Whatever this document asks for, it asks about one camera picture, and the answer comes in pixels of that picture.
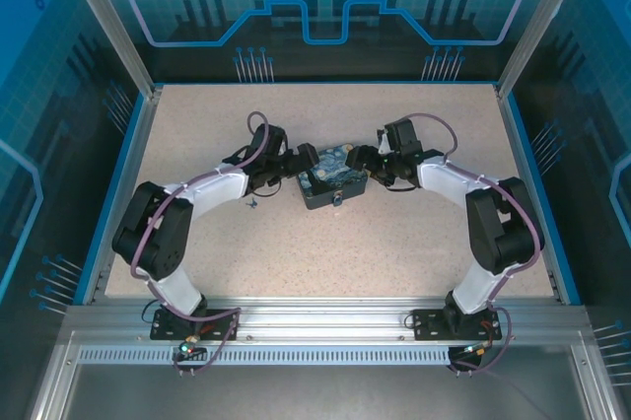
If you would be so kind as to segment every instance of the blue trim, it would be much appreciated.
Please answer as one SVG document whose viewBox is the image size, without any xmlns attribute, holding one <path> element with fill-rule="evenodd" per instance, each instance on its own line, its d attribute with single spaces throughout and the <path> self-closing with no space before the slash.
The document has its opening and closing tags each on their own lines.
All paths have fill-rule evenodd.
<svg viewBox="0 0 631 420">
<path fill-rule="evenodd" d="M 107 189 L 107 194 L 105 195 L 105 201 L 103 203 L 101 215 L 99 216 L 99 221 L 97 222 L 97 227 L 95 228 L 95 234 L 92 237 L 92 242 L 90 244 L 90 249 L 88 250 L 88 256 L 86 257 L 86 263 L 83 267 L 81 278 L 79 279 L 77 291 L 75 292 L 75 297 L 73 300 L 74 305 L 82 305 L 83 298 L 88 291 L 90 278 L 97 263 L 97 253 L 99 252 L 99 246 L 101 245 L 101 241 L 104 237 L 107 218 L 109 217 L 109 212 L 111 211 L 114 196 L 118 191 L 118 185 L 120 184 L 120 178 L 122 176 L 122 169 L 125 165 L 125 161 L 127 160 L 127 156 L 129 155 L 129 151 L 131 149 L 131 141 L 136 132 L 136 126 L 138 125 L 138 119 L 140 117 L 140 111 L 142 110 L 144 101 L 145 97 L 143 97 L 142 94 L 139 94 L 138 99 L 136 100 L 136 105 L 134 106 L 134 110 L 131 114 L 131 119 L 129 120 L 129 126 L 127 126 L 125 138 L 123 139 L 122 146 L 120 147 L 120 152 L 118 154 L 118 159 L 116 160 L 114 172 L 111 176 L 111 180 L 109 181 L 109 188 Z"/>
<path fill-rule="evenodd" d="M 20 233 L 20 237 L 18 238 L 16 247 L 15 249 L 13 249 L 11 259 L 9 259 L 7 268 L 2 275 L 2 280 L 0 280 L 0 304 L 2 304 L 2 300 L 4 299 L 4 296 L 7 293 L 7 289 L 9 288 L 9 282 L 11 282 L 11 278 L 16 271 L 16 267 L 18 266 L 18 262 L 20 261 L 20 257 L 22 256 L 22 252 L 24 251 L 24 247 L 25 245 L 27 245 L 27 240 L 29 239 L 29 235 L 31 234 L 33 225 L 35 224 L 35 219 L 37 218 L 37 214 L 39 213 L 39 209 L 41 208 L 41 204 L 43 203 L 43 190 L 41 188 L 39 170 L 30 160 L 21 155 L 18 151 L 16 151 L 13 147 L 11 147 L 2 139 L 0 139 L 0 151 L 6 152 L 10 158 L 18 163 L 20 167 L 31 174 L 31 178 L 33 179 L 33 187 L 35 188 L 35 203 L 31 208 L 31 213 L 29 213 L 29 218 L 27 219 L 27 222 L 22 228 L 22 232 Z"/>
<path fill-rule="evenodd" d="M 517 128 L 518 137 L 522 144 L 522 148 L 524 149 L 524 154 L 526 155 L 526 163 L 530 170 L 530 174 L 532 175 L 534 190 L 536 191 L 539 203 L 541 204 L 543 218 L 545 219 L 545 223 L 548 227 L 550 239 L 552 239 L 552 241 L 548 241 L 548 243 L 552 244 L 552 247 L 554 248 L 554 252 L 559 264 L 559 270 L 561 271 L 561 277 L 563 278 L 563 280 L 559 282 L 562 282 L 565 286 L 565 290 L 568 294 L 568 302 L 570 303 L 570 305 L 580 305 L 581 298 L 579 297 L 579 292 L 576 288 L 576 284 L 574 283 L 574 277 L 572 276 L 570 263 L 568 262 L 568 257 L 565 253 L 565 249 L 563 248 L 561 236 L 559 235 L 559 230 L 556 227 L 556 222 L 554 221 L 554 216 L 552 215 L 552 209 L 550 208 L 550 202 L 548 201 L 548 196 L 545 193 L 545 188 L 543 187 L 543 180 L 541 179 L 541 174 L 539 173 L 539 170 L 536 166 L 536 160 L 534 159 L 534 154 L 532 153 L 532 148 L 530 147 L 530 141 L 528 140 L 528 136 L 526 134 L 526 128 L 524 127 L 524 122 L 522 121 L 522 115 L 520 114 L 520 110 L 517 107 L 517 102 L 515 101 L 513 92 L 509 94 L 508 102 L 511 109 L 511 114 L 513 115 L 513 119 L 515 120 L 515 127 Z"/>
<path fill-rule="evenodd" d="M 400 16 L 407 24 L 430 45 L 479 45 L 495 46 L 504 41 L 509 28 L 513 23 L 523 0 L 515 0 L 511 11 L 506 18 L 504 26 L 496 39 L 437 39 L 429 35 L 425 29 L 414 19 L 407 9 L 390 8 L 387 0 L 346 0 L 342 7 L 342 22 L 340 38 L 312 38 L 309 22 L 309 8 L 304 0 L 263 0 L 263 9 L 250 9 L 245 11 L 218 40 L 192 40 L 192 41 L 156 41 L 145 21 L 136 0 L 127 0 L 136 20 L 147 41 L 154 47 L 221 47 L 247 22 L 251 17 L 272 16 L 272 6 L 299 6 L 301 9 L 303 40 L 309 45 L 341 45 L 346 43 L 350 30 L 350 9 L 354 5 L 377 5 L 380 15 Z"/>
</svg>

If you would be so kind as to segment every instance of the cable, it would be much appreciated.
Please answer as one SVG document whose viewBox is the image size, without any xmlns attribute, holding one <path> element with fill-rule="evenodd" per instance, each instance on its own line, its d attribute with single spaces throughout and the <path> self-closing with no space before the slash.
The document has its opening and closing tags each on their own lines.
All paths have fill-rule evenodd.
<svg viewBox="0 0 631 420">
<path fill-rule="evenodd" d="M 461 366 L 465 366 L 466 368 L 471 369 L 472 373 L 475 373 L 475 372 L 479 373 L 480 372 L 479 369 L 475 369 L 475 365 L 474 364 L 466 363 L 464 361 L 456 361 L 456 363 L 460 364 Z M 530 404 L 530 406 L 532 408 L 534 408 L 537 412 L 539 412 L 539 414 L 541 414 L 541 416 L 543 418 L 546 418 L 547 420 L 552 420 L 552 417 L 550 415 L 548 415 L 541 407 L 539 407 L 537 405 L 537 403 L 524 390 L 522 390 L 521 387 L 519 387 L 517 384 L 515 384 L 511 378 L 509 378 L 508 376 L 502 376 L 502 375 L 494 373 L 492 371 L 484 371 L 484 373 L 489 375 L 489 376 L 491 376 L 492 378 L 497 379 L 498 381 L 501 381 L 503 383 L 506 383 L 506 384 L 510 385 L 517 393 L 519 393 L 522 396 L 522 398 L 526 402 L 528 402 Z"/>
<path fill-rule="evenodd" d="M 255 191 L 253 191 L 252 195 L 258 196 L 259 198 L 269 198 L 271 196 L 277 195 L 282 187 L 283 187 L 283 180 L 278 180 L 277 188 L 274 191 L 272 191 L 271 193 L 267 193 L 265 195 L 261 195 L 260 193 L 256 193 Z"/>
<path fill-rule="evenodd" d="M 532 236 L 532 242 L 534 244 L 534 252 L 532 254 L 532 257 L 525 264 L 520 264 L 520 265 L 518 265 L 517 267 L 515 267 L 513 269 L 507 270 L 506 274 L 504 274 L 504 277 L 502 277 L 500 282 L 493 289 L 493 291 L 489 294 L 489 297 L 486 300 L 487 308 L 491 312 L 502 312 L 505 315 L 506 320 L 507 320 L 507 326 L 508 326 L 507 327 L 508 333 L 507 333 L 506 342 L 504 343 L 504 346 L 502 346 L 502 349 L 500 350 L 500 353 L 488 365 L 484 366 L 483 368 L 476 368 L 474 371 L 471 371 L 472 373 L 488 373 L 489 372 L 488 370 L 492 366 L 497 364 L 497 362 L 502 358 L 504 353 L 506 353 L 506 350 L 508 349 L 509 344 L 511 342 L 511 337 L 513 336 L 513 321 L 511 320 L 510 314 L 508 313 L 508 311 L 506 309 L 504 309 L 502 307 L 497 307 L 497 308 L 493 307 L 493 301 L 495 300 L 497 295 L 500 293 L 502 288 L 506 285 L 508 280 L 514 274 L 517 274 L 518 272 L 522 272 L 524 270 L 527 270 L 527 269 L 531 268 L 538 261 L 539 256 L 541 255 L 541 241 L 539 239 L 539 234 L 537 233 L 536 228 L 534 227 L 534 223 L 532 222 L 532 219 L 530 218 L 530 216 L 528 215 L 526 210 L 522 207 L 522 205 L 520 205 L 520 203 L 513 197 L 513 195 L 511 195 L 508 191 L 506 191 L 504 188 L 502 188 L 499 184 L 497 184 L 493 180 L 491 180 L 489 178 L 486 178 L 484 175 L 477 175 L 477 174 L 475 174 L 473 172 L 466 171 L 465 169 L 461 169 L 460 167 L 458 167 L 458 166 L 456 166 L 456 165 L 454 165 L 454 164 L 452 164 L 451 162 L 448 161 L 449 155 L 452 154 L 457 149 L 457 136 L 456 136 L 456 132 L 454 131 L 454 129 L 444 119 L 442 119 L 441 117 L 438 117 L 438 116 L 436 116 L 434 114 L 429 114 L 429 113 L 426 113 L 426 112 L 414 112 L 412 114 L 408 114 L 408 115 L 404 116 L 402 119 L 408 119 L 408 118 L 411 118 L 411 117 L 427 117 L 429 119 L 433 119 L 433 120 L 438 121 L 441 124 L 443 124 L 443 126 L 445 126 L 445 128 L 447 128 L 447 130 L 452 135 L 452 139 L 454 141 L 454 144 L 453 144 L 452 148 L 448 152 L 445 153 L 445 157 L 443 159 L 443 163 L 445 164 L 445 166 L 447 168 L 453 170 L 457 174 L 460 174 L 462 176 L 466 176 L 468 178 L 473 178 L 475 180 L 481 181 L 482 183 L 484 183 L 486 185 L 489 185 L 495 191 L 500 193 L 500 195 L 502 195 L 502 197 L 504 197 L 511 204 L 511 206 L 513 206 L 513 208 L 515 208 L 515 210 L 519 213 L 520 217 L 522 218 L 522 220 L 526 224 L 526 227 L 528 228 L 528 231 L 530 232 L 530 235 Z"/>
<path fill-rule="evenodd" d="M 254 153 L 248 159 L 245 159 L 243 162 L 236 164 L 235 166 L 223 169 L 223 175 L 229 174 L 230 172 L 237 169 L 242 169 L 243 167 L 251 164 L 265 149 L 265 146 L 267 145 L 267 140 L 269 139 L 269 121 L 267 120 L 267 117 L 265 116 L 265 114 L 263 114 L 262 112 L 260 111 L 251 112 L 247 117 L 247 129 L 249 129 L 250 132 L 252 132 L 251 120 L 254 116 L 260 116 L 261 119 L 263 120 L 264 132 L 263 132 L 263 140 L 260 146 L 254 151 Z M 218 174 L 219 173 L 217 172 L 217 170 L 213 170 L 206 174 L 198 175 L 192 178 L 191 180 L 189 180 L 187 183 L 180 186 L 179 188 L 177 188 L 176 190 L 174 190 L 173 193 L 171 193 L 167 198 L 165 198 L 165 200 L 161 203 L 161 205 L 158 207 L 156 212 L 153 214 L 153 216 L 149 220 L 149 223 L 147 224 L 147 228 L 145 229 L 145 232 L 143 233 L 142 238 L 140 239 L 140 242 L 138 243 L 138 247 L 136 247 L 136 251 L 134 252 L 134 256 L 131 260 L 131 264 L 129 264 L 130 265 L 129 270 L 132 277 L 134 277 L 135 279 L 140 279 L 147 282 L 147 286 L 149 287 L 149 290 L 151 291 L 151 293 L 154 294 L 154 297 L 156 297 L 156 299 L 158 299 L 163 304 L 163 306 L 167 308 L 167 310 L 169 310 L 174 315 L 179 316 L 180 318 L 183 318 L 183 319 L 187 319 L 189 321 L 197 321 L 197 322 L 214 321 L 215 319 L 219 319 L 224 316 L 237 314 L 238 312 L 241 311 L 241 309 L 236 308 L 236 309 L 228 310 L 228 311 L 222 312 L 217 315 L 212 315 L 212 316 L 190 316 L 190 315 L 184 314 L 180 312 L 179 310 L 177 310 L 175 307 L 172 307 L 167 303 L 164 297 L 157 291 L 155 287 L 153 287 L 150 281 L 150 277 L 148 275 L 143 275 L 143 274 L 138 273 L 137 271 L 138 262 L 140 260 L 140 255 L 145 249 L 145 245 L 147 245 L 147 241 L 149 240 L 152 231 L 156 228 L 158 221 L 160 221 L 160 218 L 165 213 L 165 211 L 167 210 L 167 207 L 171 204 L 171 202 L 174 201 L 177 198 L 177 196 L 180 195 L 183 191 L 185 191 L 189 186 L 194 185 L 206 178 L 217 176 Z"/>
<path fill-rule="evenodd" d="M 151 302 L 149 302 L 147 305 L 145 305 L 145 308 L 142 309 L 142 313 L 140 314 L 140 318 L 145 322 L 145 323 L 153 323 L 151 320 L 149 319 L 145 319 L 145 313 L 147 312 L 147 310 L 149 310 L 149 307 L 151 307 L 152 305 L 154 305 L 156 302 L 159 302 L 158 299 L 154 299 Z"/>
<path fill-rule="evenodd" d="M 438 121 L 441 124 L 443 124 L 443 126 L 450 132 L 450 134 L 452 135 L 452 140 L 454 141 L 454 145 L 452 146 L 452 148 L 449 151 L 447 151 L 445 153 L 445 156 L 443 158 L 443 162 L 445 163 L 447 161 L 447 158 L 451 154 L 453 154 L 456 151 L 456 149 L 457 149 L 457 136 L 456 136 L 456 132 L 454 131 L 454 129 L 444 119 L 442 119 L 439 116 L 436 116 L 435 114 L 430 114 L 429 112 L 413 112 L 411 114 L 408 114 L 408 115 L 402 117 L 399 121 L 402 121 L 403 119 L 409 119 L 411 117 L 427 117 L 428 119 L 432 119 L 434 121 Z"/>
</svg>

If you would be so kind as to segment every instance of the metal frame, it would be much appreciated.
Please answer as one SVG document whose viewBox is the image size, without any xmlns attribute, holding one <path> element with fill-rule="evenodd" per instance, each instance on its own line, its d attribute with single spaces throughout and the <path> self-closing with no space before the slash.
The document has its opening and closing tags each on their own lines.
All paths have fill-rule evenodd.
<svg viewBox="0 0 631 420">
<path fill-rule="evenodd" d="M 154 82 L 110 0 L 86 0 L 140 93 L 153 97 Z"/>
<path fill-rule="evenodd" d="M 168 350 L 175 348 L 177 342 L 156 342 L 148 339 L 149 326 L 139 315 L 144 304 L 144 300 L 136 300 L 69 308 L 37 398 L 33 420 L 63 418 L 80 364 L 146 366 L 170 363 Z M 592 417 L 622 418 L 616 413 L 620 410 L 610 390 L 606 373 L 605 376 L 591 375 L 597 373 L 598 369 L 602 372 L 603 365 L 584 307 L 562 306 L 552 299 L 506 298 L 498 301 L 498 304 L 512 314 L 515 335 L 512 344 L 571 346 L 577 363 L 577 383 L 582 385 Z M 337 352 L 370 352 L 376 349 L 381 353 L 443 352 L 441 347 L 455 345 L 451 342 L 414 341 L 411 331 L 402 324 L 412 309 L 441 307 L 443 300 L 438 297 L 226 298 L 211 299 L 209 305 L 213 308 L 242 307 L 238 339 L 230 346 L 235 353 L 247 353 L 256 349 L 287 354 L 309 353 L 315 347 L 320 351 Z M 206 344 L 212 349 L 217 343 Z M 124 359 L 127 356 L 125 353 L 147 350 L 166 350 L 166 353 L 155 358 L 145 355 L 140 360 L 138 356 Z M 107 351 L 109 354 L 100 356 L 100 351 Z M 372 363 L 367 360 L 360 364 L 445 364 L 440 359 L 433 363 L 423 363 L 411 355 L 405 356 L 390 356 L 393 361 Z M 231 358 L 235 360 L 232 364 L 261 364 L 249 361 L 245 356 L 229 354 L 227 358 L 228 361 Z"/>
<path fill-rule="evenodd" d="M 520 37 L 520 41 L 515 47 L 513 55 L 511 55 L 498 81 L 500 97 L 502 99 L 505 99 L 509 95 L 517 83 L 518 78 L 522 75 L 526 64 L 532 57 L 534 50 L 554 19 L 554 16 L 556 16 L 556 13 L 559 11 L 562 2 L 563 0 L 541 0 L 539 2 L 526 26 L 524 34 Z"/>
</svg>

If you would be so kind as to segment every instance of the enclosure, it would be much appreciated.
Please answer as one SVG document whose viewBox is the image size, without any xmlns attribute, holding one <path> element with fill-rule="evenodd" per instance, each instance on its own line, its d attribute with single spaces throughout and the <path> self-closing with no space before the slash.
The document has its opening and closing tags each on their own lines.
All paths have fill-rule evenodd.
<svg viewBox="0 0 631 420">
<path fill-rule="evenodd" d="M 0 8 L 3 418 L 628 416 L 631 0 Z M 310 211 L 287 179 L 191 226 L 194 284 L 243 311 L 216 365 L 179 378 L 179 341 L 150 339 L 151 293 L 112 238 L 139 183 L 214 169 L 249 143 L 253 110 L 318 150 L 431 112 L 455 162 L 524 181 L 545 247 L 497 301 L 514 339 L 490 376 L 457 378 L 445 360 L 468 342 L 406 325 L 470 265 L 461 208 L 370 179 Z"/>
</svg>

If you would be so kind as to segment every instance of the black box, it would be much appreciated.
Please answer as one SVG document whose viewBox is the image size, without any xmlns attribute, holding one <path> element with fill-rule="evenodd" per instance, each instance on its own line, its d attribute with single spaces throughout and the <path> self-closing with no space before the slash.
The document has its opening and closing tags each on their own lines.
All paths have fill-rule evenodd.
<svg viewBox="0 0 631 420">
<path fill-rule="evenodd" d="M 319 151 L 319 164 L 298 175 L 298 186 L 310 210 L 339 206 L 348 198 L 364 193 L 368 175 L 346 167 L 350 144 Z"/>
</svg>

